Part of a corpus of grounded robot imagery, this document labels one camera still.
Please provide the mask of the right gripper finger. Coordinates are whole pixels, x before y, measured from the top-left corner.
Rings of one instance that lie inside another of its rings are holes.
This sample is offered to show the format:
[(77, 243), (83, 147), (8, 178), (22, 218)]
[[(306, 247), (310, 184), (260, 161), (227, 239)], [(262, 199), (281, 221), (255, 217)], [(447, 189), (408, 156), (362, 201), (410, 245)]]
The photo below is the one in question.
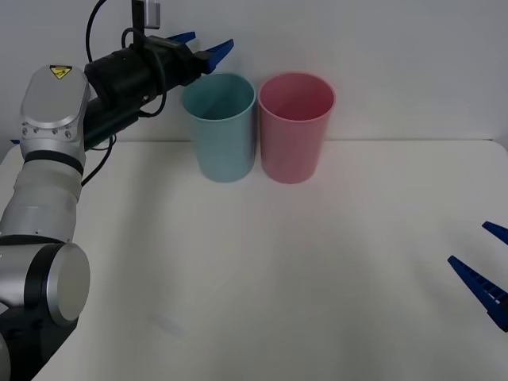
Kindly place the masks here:
[(482, 224), (482, 227), (488, 231), (489, 233), (493, 234), (495, 237), (497, 237), (501, 241), (508, 241), (508, 229), (504, 228), (500, 225), (496, 225), (492, 222), (485, 221)]
[(507, 332), (507, 292), (470, 268), (455, 256), (448, 258), (456, 274), (486, 309), (491, 320)]

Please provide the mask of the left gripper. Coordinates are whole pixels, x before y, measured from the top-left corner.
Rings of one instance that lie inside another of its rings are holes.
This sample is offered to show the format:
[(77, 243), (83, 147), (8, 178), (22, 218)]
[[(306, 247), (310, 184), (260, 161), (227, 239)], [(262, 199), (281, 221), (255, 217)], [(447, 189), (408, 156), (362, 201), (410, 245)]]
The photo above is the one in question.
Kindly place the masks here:
[(207, 50), (199, 50), (195, 32), (171, 37), (148, 37), (145, 43), (145, 63), (150, 92), (168, 92), (187, 86), (202, 75), (211, 74), (232, 51), (230, 39)]

